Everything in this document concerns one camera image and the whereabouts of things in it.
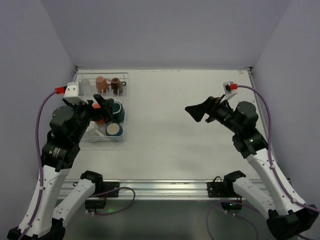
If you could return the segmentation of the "white mug gold rim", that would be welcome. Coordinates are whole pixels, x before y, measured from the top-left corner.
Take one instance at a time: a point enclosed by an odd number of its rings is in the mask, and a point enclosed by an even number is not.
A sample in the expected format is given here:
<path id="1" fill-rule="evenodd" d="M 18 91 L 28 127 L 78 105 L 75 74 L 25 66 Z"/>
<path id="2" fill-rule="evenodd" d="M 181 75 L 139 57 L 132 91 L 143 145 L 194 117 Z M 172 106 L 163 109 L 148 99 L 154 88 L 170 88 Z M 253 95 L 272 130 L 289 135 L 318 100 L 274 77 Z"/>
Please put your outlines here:
<path id="1" fill-rule="evenodd" d="M 87 137 L 104 137 L 105 135 L 100 131 L 98 124 L 91 121 L 85 131 Z"/>

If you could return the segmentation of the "brown mug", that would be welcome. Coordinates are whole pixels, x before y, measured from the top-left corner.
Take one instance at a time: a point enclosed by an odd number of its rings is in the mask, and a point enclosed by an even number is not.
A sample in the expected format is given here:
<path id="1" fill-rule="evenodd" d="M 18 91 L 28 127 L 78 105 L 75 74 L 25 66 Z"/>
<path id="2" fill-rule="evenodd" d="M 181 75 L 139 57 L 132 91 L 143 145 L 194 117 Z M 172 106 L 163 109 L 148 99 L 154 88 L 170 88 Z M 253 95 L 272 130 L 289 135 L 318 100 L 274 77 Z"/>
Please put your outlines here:
<path id="1" fill-rule="evenodd" d="M 124 93 L 124 87 L 127 85 L 126 81 L 121 81 L 119 78 L 113 78 L 111 80 L 111 88 L 114 95 L 122 95 Z"/>

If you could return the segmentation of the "pink mug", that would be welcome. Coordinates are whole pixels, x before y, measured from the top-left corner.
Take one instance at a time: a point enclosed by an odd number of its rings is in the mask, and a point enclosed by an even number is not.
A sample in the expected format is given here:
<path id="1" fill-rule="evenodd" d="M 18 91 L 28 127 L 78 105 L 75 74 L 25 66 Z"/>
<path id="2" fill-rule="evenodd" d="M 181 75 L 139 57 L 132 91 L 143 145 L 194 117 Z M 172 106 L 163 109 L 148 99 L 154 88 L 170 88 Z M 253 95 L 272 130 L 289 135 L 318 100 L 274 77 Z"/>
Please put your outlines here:
<path id="1" fill-rule="evenodd" d="M 95 79 L 95 86 L 96 86 L 98 93 L 100 93 L 100 94 L 107 93 L 111 83 L 112 82 L 110 79 L 104 78 L 103 76 L 98 76 Z"/>

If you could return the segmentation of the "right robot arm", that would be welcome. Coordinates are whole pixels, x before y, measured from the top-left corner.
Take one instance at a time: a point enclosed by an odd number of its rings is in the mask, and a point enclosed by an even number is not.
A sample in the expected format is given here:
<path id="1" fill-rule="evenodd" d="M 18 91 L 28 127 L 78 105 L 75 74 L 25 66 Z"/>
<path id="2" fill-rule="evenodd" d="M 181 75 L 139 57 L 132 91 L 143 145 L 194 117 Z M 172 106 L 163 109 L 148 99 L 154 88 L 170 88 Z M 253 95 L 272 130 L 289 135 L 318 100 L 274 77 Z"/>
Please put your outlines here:
<path id="1" fill-rule="evenodd" d="M 185 111 L 200 122 L 208 115 L 207 123 L 218 121 L 233 132 L 236 150 L 254 168 L 267 193 L 256 187 L 244 173 L 237 170 L 224 176 L 225 192 L 245 198 L 266 220 L 267 227 L 277 240 L 287 240 L 311 228 L 319 213 L 293 189 L 275 159 L 268 155 L 268 143 L 256 128 L 256 107 L 241 101 L 232 109 L 227 100 L 208 97 L 203 103 L 187 106 Z"/>

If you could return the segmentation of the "dark blue mug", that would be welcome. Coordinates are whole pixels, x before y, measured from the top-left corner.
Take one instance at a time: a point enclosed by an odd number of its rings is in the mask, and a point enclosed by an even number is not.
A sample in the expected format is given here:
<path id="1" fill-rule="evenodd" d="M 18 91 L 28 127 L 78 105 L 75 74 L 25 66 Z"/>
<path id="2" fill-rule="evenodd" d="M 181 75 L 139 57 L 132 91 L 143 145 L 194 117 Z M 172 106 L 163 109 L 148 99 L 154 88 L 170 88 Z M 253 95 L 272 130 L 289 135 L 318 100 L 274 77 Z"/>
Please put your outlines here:
<path id="1" fill-rule="evenodd" d="M 123 134 L 123 127 L 119 123 L 110 123 L 105 129 L 105 134 L 108 137 L 119 137 Z"/>

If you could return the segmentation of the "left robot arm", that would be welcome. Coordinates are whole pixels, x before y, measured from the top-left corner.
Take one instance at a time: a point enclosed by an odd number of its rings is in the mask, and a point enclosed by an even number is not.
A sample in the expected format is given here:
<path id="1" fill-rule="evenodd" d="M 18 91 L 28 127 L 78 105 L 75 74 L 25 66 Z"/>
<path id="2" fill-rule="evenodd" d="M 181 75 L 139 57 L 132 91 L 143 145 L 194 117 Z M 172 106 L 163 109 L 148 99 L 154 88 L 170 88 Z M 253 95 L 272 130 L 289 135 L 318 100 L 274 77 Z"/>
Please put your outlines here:
<path id="1" fill-rule="evenodd" d="M 47 142 L 37 150 L 40 158 L 39 177 L 29 205 L 19 226 L 8 232 L 9 240 L 61 240 L 66 226 L 87 198 L 103 190 L 103 177 L 85 171 L 76 187 L 59 204 L 56 202 L 61 187 L 80 151 L 80 141 L 92 121 L 113 117 L 114 99 L 94 94 L 93 100 L 72 103 L 66 97 L 65 105 L 52 114 Z"/>

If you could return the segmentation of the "dark green mug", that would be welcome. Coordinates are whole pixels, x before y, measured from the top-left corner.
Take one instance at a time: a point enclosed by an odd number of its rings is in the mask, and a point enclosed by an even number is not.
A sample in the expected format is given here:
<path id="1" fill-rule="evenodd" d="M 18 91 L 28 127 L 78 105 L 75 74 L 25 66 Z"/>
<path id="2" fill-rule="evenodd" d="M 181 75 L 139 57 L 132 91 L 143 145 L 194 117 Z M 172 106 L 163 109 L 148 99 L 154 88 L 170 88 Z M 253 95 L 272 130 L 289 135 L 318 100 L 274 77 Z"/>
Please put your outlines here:
<path id="1" fill-rule="evenodd" d="M 125 110 L 123 105 L 114 101 L 112 105 L 112 120 L 117 123 L 121 123 L 125 119 Z"/>

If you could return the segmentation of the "orange mug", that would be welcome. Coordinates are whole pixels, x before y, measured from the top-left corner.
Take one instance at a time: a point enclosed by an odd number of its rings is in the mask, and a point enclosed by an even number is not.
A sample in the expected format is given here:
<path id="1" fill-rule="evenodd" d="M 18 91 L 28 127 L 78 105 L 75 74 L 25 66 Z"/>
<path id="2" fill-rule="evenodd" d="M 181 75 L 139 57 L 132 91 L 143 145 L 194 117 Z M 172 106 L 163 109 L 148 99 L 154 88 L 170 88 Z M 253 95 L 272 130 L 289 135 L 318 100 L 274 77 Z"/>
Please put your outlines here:
<path id="1" fill-rule="evenodd" d="M 93 105 L 94 109 L 100 109 L 100 105 L 98 103 L 94 103 Z M 94 120 L 95 123 L 97 123 L 98 125 L 103 125 L 105 123 L 105 120 L 103 118 L 100 118 L 99 120 Z"/>

